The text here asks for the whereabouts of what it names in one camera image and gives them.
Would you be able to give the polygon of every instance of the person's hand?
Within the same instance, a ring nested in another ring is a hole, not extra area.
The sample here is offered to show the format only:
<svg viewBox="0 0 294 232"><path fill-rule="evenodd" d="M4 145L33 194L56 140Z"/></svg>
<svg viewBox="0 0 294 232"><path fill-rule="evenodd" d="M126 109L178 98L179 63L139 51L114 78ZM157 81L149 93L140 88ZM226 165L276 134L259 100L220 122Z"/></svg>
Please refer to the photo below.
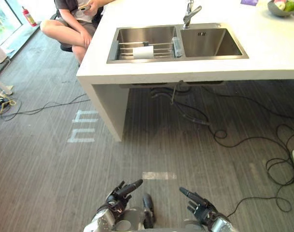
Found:
<svg viewBox="0 0 294 232"><path fill-rule="evenodd" d="M88 16L95 16L98 12L98 0L89 0L88 5L91 6L91 8L84 12L85 15Z"/></svg>
<svg viewBox="0 0 294 232"><path fill-rule="evenodd" d="M86 31L86 30L82 30L82 31L80 32L80 36L82 37L82 39L83 39L83 41L84 41L84 47L85 47L85 48L88 48L88 46L90 45L91 40L92 40L91 35L89 34L88 31Z"/></svg>

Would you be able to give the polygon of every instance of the stainless steel sink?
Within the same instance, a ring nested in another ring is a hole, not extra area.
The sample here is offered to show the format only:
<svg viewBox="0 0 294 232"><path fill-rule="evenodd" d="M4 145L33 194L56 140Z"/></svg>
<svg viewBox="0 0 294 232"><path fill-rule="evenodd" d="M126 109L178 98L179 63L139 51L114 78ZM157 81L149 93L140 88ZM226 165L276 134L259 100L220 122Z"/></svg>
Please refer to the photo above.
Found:
<svg viewBox="0 0 294 232"><path fill-rule="evenodd" d="M181 35L186 57L242 55L227 29L183 30Z"/></svg>
<svg viewBox="0 0 294 232"><path fill-rule="evenodd" d="M133 48L154 46L153 59L134 59ZM227 24L118 28L107 63L249 58Z"/></svg>

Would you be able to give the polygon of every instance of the person's leg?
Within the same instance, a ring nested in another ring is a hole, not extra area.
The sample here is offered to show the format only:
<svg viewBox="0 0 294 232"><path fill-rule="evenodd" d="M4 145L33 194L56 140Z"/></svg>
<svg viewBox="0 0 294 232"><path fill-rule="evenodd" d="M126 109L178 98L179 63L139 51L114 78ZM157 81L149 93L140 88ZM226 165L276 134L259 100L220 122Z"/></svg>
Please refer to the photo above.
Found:
<svg viewBox="0 0 294 232"><path fill-rule="evenodd" d="M81 62L84 59L84 55L87 51L87 49L83 46L78 46L78 45L73 45L71 47L76 59L78 60L79 64L81 64Z"/></svg>
<svg viewBox="0 0 294 232"><path fill-rule="evenodd" d="M79 21L79 22L89 32L89 34L93 37L97 27L95 27L92 23L81 22L81 21ZM73 45L72 50L73 50L73 53L74 53L76 59L78 60L79 64L81 64L81 62L84 59L84 55L85 55L87 49L84 46Z"/></svg>
<svg viewBox="0 0 294 232"><path fill-rule="evenodd" d="M84 41L81 38L80 33L67 27L58 20L42 21L41 30L45 35L62 43L84 46Z"/></svg>

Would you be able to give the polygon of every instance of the fruit bowl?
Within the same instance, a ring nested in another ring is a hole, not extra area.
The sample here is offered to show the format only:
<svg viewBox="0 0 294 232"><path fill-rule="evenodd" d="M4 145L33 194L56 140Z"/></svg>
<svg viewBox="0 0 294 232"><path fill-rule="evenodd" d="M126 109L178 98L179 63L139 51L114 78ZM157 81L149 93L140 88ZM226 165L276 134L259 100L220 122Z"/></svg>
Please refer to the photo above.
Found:
<svg viewBox="0 0 294 232"><path fill-rule="evenodd" d="M268 9L273 15L278 17L287 17L287 16L290 16L291 14L294 14L294 11L287 12L287 11L280 10L276 6L276 4L274 4L273 0L268 2Z"/></svg>

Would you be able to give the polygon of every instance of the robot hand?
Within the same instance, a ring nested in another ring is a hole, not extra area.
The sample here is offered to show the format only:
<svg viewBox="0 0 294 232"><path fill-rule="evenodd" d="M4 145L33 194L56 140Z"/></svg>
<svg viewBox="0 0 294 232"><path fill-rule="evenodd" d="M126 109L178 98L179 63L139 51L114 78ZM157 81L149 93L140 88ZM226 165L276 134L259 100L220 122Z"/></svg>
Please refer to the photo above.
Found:
<svg viewBox="0 0 294 232"><path fill-rule="evenodd" d="M98 209L98 212L103 208L108 208L115 218L118 218L124 212L128 201L132 198L132 196L128 194L137 189L142 184L142 180L140 179L129 185L124 185L124 183L125 182L122 181L121 184L108 195L105 204Z"/></svg>
<svg viewBox="0 0 294 232"><path fill-rule="evenodd" d="M194 214L198 222L208 228L211 232L237 232L231 225L229 219L218 212L213 204L207 199L200 197L197 193L192 193L183 187L180 192L190 198L187 209Z"/></svg>

